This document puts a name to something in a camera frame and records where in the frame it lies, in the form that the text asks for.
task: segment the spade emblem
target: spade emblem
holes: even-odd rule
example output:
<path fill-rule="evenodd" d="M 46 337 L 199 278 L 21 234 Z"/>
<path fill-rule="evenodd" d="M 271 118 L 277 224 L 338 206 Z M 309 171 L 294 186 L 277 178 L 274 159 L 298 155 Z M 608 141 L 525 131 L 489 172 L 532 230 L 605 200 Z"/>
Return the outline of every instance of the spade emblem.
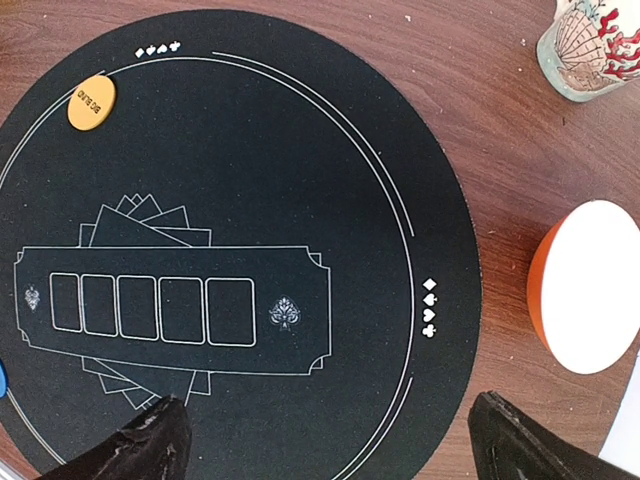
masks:
<path fill-rule="evenodd" d="M 24 292 L 24 299 L 29 305 L 29 308 L 32 312 L 36 311 L 38 305 L 40 304 L 40 292 L 38 292 L 33 285 L 29 286 L 26 292 Z"/>
<path fill-rule="evenodd" d="M 290 331 L 291 325 L 300 321 L 300 309 L 289 297 L 283 295 L 269 310 L 271 323 L 280 325 L 280 331 Z"/>

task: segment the heart symbol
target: heart symbol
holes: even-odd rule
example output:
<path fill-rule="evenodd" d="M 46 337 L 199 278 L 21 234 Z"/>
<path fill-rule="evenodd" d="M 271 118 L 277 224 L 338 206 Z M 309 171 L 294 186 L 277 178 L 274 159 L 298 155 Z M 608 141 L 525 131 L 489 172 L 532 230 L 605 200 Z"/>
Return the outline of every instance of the heart symbol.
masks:
<path fill-rule="evenodd" d="M 422 311 L 422 315 L 424 315 L 424 316 L 422 317 L 422 320 L 423 320 L 425 323 L 430 322 L 431 320 L 433 320 L 433 317 L 435 317 L 435 316 L 436 316 L 436 314 L 433 312 L 433 310 L 431 310 L 431 309 L 429 309 L 429 308 L 425 308 L 425 309 Z"/>
<path fill-rule="evenodd" d="M 436 327 L 433 326 L 433 323 L 430 323 L 422 329 L 422 334 L 427 338 L 433 338 L 436 332 L 437 330 Z"/>
<path fill-rule="evenodd" d="M 424 303 L 426 303 L 429 307 L 433 307 L 438 301 L 438 297 L 436 297 L 433 293 L 430 293 L 426 297 L 422 299 Z"/>

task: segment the blue object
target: blue object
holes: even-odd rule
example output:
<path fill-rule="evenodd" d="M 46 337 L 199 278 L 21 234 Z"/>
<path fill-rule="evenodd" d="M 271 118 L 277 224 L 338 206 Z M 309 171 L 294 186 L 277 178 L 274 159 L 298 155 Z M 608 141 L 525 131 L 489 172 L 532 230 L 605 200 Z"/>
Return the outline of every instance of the blue object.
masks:
<path fill-rule="evenodd" d="M 9 389 L 9 379 L 7 378 L 7 371 L 4 369 L 2 361 L 0 361 L 0 398 L 7 394 Z"/>

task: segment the diamond symbol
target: diamond symbol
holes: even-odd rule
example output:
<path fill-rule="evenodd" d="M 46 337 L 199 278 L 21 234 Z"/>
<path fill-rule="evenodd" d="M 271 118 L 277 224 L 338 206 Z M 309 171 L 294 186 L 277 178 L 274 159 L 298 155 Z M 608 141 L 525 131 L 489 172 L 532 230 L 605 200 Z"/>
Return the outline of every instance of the diamond symbol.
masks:
<path fill-rule="evenodd" d="M 422 286 L 429 291 L 433 290 L 433 287 L 435 287 L 436 285 L 437 283 L 433 280 L 433 278 L 428 279 L 422 284 Z"/>

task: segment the table surface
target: table surface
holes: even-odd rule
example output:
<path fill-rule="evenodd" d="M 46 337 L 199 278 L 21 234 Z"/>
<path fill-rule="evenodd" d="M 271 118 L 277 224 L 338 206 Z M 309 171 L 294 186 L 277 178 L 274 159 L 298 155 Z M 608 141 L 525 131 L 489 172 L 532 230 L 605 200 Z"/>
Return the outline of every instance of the table surface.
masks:
<path fill-rule="evenodd" d="M 455 8 L 446 0 L 0 0 L 0 122 L 39 77 L 96 36 L 204 7 L 274 15 L 348 47 L 408 98 L 462 183 L 480 244 L 482 331 L 465 400 L 417 478 L 476 477 L 466 420 L 476 395 L 487 390 L 597 454 L 638 342 L 600 374 L 564 370 L 533 331 L 526 278 L 545 232 L 580 203 L 606 198 L 640 218 L 632 140 L 640 82 L 582 105 L 556 94 L 535 57 L 552 0 L 478 0 Z M 1 427 L 0 456 L 36 476 Z"/>

